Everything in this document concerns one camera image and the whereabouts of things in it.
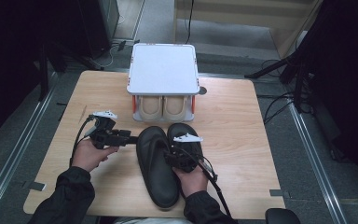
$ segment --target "white lid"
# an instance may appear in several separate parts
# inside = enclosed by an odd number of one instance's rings
[[[133,46],[127,91],[133,95],[194,95],[200,91],[191,45]]]

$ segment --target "slipper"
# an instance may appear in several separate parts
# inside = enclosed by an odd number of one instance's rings
[[[180,122],[186,117],[186,96],[165,96],[162,117],[167,121]]]
[[[185,134],[191,134],[194,136],[198,136],[196,131],[187,124],[184,123],[174,123],[168,128],[167,137],[170,143],[170,150],[173,153],[176,150],[175,154],[179,155],[179,160],[177,160],[179,168],[185,172],[191,172],[197,167],[197,162],[191,160],[188,157],[188,154],[191,155],[197,161],[204,161],[202,155],[202,148],[200,142],[175,142],[173,141],[174,137],[180,137]]]
[[[162,117],[162,96],[139,96],[139,115],[144,121]]]
[[[150,198],[160,208],[172,207],[179,199],[175,174],[164,160],[167,150],[168,139],[160,127],[151,126],[139,134],[136,144],[139,166]]]

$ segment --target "black sleeve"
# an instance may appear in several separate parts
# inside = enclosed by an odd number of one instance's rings
[[[194,223],[237,223],[220,211],[219,203],[207,191],[199,191],[186,198],[185,217]]]
[[[81,223],[95,197],[90,173],[70,167],[57,178],[54,193],[36,208],[28,223]]]

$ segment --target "human hand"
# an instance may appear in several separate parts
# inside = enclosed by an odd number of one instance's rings
[[[173,167],[172,169],[180,179],[182,191],[185,194],[185,197],[188,197],[193,193],[206,190],[208,186],[208,178],[199,166],[197,166],[190,173],[186,173],[176,167]]]
[[[117,151],[118,147],[97,149],[90,139],[82,140],[77,144],[72,166],[91,172],[101,161],[106,161],[108,155]]]

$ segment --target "wooden table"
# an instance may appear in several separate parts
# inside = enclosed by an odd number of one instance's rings
[[[194,1],[192,20],[268,27],[278,53],[284,58],[301,33],[313,24],[322,1],[197,0]],[[189,20],[190,9],[190,0],[175,0],[173,41],[176,37],[176,20]]]
[[[23,207],[26,213],[32,214],[53,193],[57,176],[68,168],[77,132],[88,114],[111,109],[118,114],[115,128],[130,130],[135,136],[150,125],[168,129],[169,123],[133,120],[127,79],[125,73],[86,71],[81,75],[35,179],[35,182],[46,183],[46,189],[30,191]],[[280,189],[280,185],[253,83],[200,77],[200,85],[208,92],[196,96],[195,118],[188,124],[204,138],[201,143],[204,156],[219,175],[217,184],[232,216],[264,219],[268,208],[284,208],[282,197],[271,197],[269,193],[270,189]],[[86,126],[85,131],[93,124]],[[92,171],[91,176],[96,197],[89,215],[183,216],[183,199],[169,211],[161,211],[153,204],[141,175],[135,145],[121,147]],[[220,202],[211,184],[208,192]]]

